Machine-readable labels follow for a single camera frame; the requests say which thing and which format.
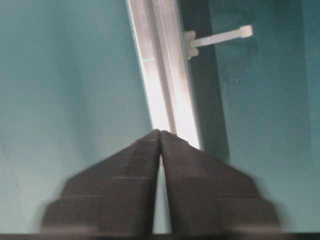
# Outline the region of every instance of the teal surface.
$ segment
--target teal surface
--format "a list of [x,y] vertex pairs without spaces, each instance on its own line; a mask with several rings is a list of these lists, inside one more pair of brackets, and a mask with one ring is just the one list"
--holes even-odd
[[151,130],[124,0],[0,1],[0,233]]
[[213,33],[254,32],[215,45],[230,163],[258,179],[294,232],[320,231],[319,7],[209,1]]

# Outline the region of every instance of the teal wall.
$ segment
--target teal wall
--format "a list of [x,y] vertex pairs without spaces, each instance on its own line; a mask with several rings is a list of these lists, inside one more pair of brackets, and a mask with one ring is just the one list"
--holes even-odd
[[0,233],[151,130],[124,0],[0,1]]
[[[286,230],[319,232],[320,1],[181,0],[181,7],[186,30],[197,34],[248,24],[254,32],[200,48],[190,61],[205,150],[228,153],[232,166],[254,176]],[[224,117],[226,136],[213,112]],[[223,153],[213,146],[219,137],[223,146],[227,140]]]

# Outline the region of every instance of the teal background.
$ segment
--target teal background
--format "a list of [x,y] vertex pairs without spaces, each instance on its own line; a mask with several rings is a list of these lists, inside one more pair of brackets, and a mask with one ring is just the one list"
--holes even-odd
[[319,232],[320,1],[180,2],[198,37],[248,24],[254,32],[190,62],[205,151],[254,176],[286,230]]
[[0,233],[151,130],[124,0],[0,1]]

